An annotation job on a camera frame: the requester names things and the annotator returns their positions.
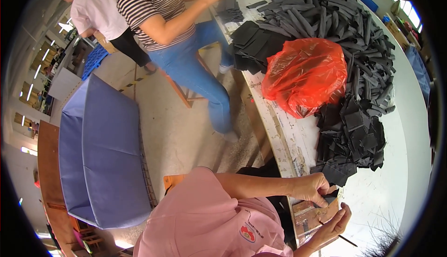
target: white table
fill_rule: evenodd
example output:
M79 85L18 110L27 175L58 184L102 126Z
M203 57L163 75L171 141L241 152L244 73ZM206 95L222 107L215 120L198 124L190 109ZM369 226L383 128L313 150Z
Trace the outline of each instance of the white table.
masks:
M249 10L246 6L262 0L237 1L245 21L261 19L256 9ZM211 8L211 13L215 15L214 8ZM394 227L405 233L418 214L427 191L431 155L427 111L422 93L399 44L380 19L373 12L370 13L396 46L393 52L396 57L394 67L397 70L393 82L396 110L380 119L387 141L383 168L375 172L358 169L339 192L339 202L346 202L353 211L343 236L359 247L354 248L338 239L323 248L321 256L361 254L361 250L375 245L374 235L379 233L375 228L387 230ZM223 25L218 17L216 20L227 41L231 42L229 35L242 23ZM309 174L310 168L316 163L319 131L316 118L312 116L295 119L276 102L264 99L261 93L264 78L262 73L252 75L244 71L243 76L262 118L281 176ZM294 198L289 201L291 205L296 202Z

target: white shoe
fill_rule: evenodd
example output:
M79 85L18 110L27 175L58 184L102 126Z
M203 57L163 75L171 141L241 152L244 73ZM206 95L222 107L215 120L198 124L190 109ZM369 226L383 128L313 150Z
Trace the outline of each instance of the white shoe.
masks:
M229 65L228 67L223 66L223 65L219 65L219 72L221 74L226 74L229 70L231 70L233 68L234 65Z
M226 140L227 142L238 142L239 141L239 137L238 135L235 133L235 131L231 131L228 133L223 134L224 140Z

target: stool leg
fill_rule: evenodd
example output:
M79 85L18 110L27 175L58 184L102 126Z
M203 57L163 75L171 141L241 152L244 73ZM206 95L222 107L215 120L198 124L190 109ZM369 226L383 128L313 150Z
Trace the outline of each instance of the stool leg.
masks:
M198 51L197 51L197 53L196 53L196 57L197 57L197 60L200 62L200 64L205 68L205 70L207 70L207 72L209 72L210 74L213 75L213 73L212 73L211 70L208 68L208 65L205 63L205 61L203 60L202 56L200 56L200 54L198 53Z
M177 93L177 95L180 97L180 99L182 100L182 102L185 104L185 106L188 109L191 109L192 106L191 104L188 102L187 100L187 96L185 96L185 94L183 93L182 89L180 88L180 86L172 80L172 78L166 74L163 70L160 70L160 72L162 73L162 75L165 76L166 80L169 82L169 84L172 86L172 88L174 88L174 91Z

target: striped shirt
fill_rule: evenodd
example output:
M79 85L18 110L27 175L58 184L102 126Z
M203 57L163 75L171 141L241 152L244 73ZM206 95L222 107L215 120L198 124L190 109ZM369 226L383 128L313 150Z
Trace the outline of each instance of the striped shirt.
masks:
M139 28L144 21L156 14L160 14L166 22L179 16L186 10L183 0L117 0L117 7L148 51L160 50L175 45L188 39L195 32L195 25L192 24L191 27L176 37L169 45L161 45Z

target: red plastic bag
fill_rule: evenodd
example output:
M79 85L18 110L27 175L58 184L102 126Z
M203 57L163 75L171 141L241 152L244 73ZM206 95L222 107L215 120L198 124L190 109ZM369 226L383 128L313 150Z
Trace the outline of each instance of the red plastic bag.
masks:
M319 38L287 41L267 61L262 94L295 118L312 115L345 95L346 62L337 43Z

